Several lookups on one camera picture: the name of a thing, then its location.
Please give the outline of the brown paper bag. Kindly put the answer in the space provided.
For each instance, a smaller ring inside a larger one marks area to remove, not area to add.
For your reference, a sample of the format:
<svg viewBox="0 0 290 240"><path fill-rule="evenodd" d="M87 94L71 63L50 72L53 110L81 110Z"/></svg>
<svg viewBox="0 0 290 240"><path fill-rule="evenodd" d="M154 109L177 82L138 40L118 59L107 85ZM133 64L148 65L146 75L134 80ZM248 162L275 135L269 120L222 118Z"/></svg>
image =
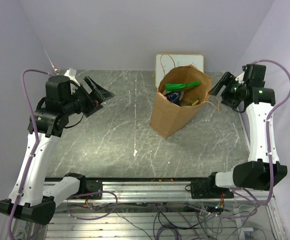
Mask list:
<svg viewBox="0 0 290 240"><path fill-rule="evenodd" d="M201 84L185 89L180 106L169 102L163 95L165 84L184 84L200 81ZM163 138L167 138L179 131L207 104L212 104L217 110L219 105L209 101L208 92L212 89L212 78L193 65L179 66L171 69L162 79L156 91L156 97L150 117L149 125ZM189 106L188 103L200 99L198 105Z"/></svg>

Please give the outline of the blue Burts crisps bag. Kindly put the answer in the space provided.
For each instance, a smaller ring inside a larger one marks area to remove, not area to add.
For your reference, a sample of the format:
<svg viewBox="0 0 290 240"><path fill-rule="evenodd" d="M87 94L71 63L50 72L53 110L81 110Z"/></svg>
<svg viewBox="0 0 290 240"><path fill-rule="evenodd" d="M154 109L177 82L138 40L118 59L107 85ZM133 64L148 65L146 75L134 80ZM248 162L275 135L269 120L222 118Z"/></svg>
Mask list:
<svg viewBox="0 0 290 240"><path fill-rule="evenodd" d="M177 91L164 91L163 92L163 95L165 96L165 98L175 104L175 105L178 105L180 106L181 105L181 100L184 96L184 91L182 90L177 90Z"/></svg>

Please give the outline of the green cassava chips bag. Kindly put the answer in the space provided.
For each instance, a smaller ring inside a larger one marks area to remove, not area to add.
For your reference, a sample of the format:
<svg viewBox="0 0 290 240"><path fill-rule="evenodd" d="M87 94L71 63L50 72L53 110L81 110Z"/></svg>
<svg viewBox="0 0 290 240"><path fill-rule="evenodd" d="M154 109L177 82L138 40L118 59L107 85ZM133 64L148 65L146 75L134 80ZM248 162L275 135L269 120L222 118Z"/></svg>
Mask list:
<svg viewBox="0 0 290 240"><path fill-rule="evenodd" d="M197 87L200 84L200 81L194 81L189 83L166 83L165 90L167 92L184 91L185 89Z"/></svg>

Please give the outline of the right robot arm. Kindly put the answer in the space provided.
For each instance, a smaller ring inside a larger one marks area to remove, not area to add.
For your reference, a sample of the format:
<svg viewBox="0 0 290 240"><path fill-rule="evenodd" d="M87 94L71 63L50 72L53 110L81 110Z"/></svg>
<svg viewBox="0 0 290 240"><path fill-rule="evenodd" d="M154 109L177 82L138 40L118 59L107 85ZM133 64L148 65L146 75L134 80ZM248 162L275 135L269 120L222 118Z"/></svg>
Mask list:
<svg viewBox="0 0 290 240"><path fill-rule="evenodd" d="M209 91L221 94L222 104L236 110L243 103L249 122L250 150L248 160L232 171L213 172L186 186L193 199L233 198L234 189L267 191L287 176L288 168L280 163L275 144L273 114L279 107L275 91L265 87L266 67L248 64L239 76L225 72Z"/></svg>

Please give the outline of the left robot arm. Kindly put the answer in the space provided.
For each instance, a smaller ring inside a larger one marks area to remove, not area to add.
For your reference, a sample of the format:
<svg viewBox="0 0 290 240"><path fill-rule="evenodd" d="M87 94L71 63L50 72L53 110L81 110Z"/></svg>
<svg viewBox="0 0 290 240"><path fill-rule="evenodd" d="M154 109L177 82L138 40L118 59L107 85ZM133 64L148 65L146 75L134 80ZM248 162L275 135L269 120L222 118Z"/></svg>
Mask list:
<svg viewBox="0 0 290 240"><path fill-rule="evenodd" d="M86 177L71 172L43 189L53 149L69 128L69 117L82 114L88 118L115 96L89 76L82 82L65 75L51 76L45 93L29 120L27 149L15 186L7 199L0 200L0 213L39 225L47 225L64 200L70 196L81 199L87 193Z"/></svg>

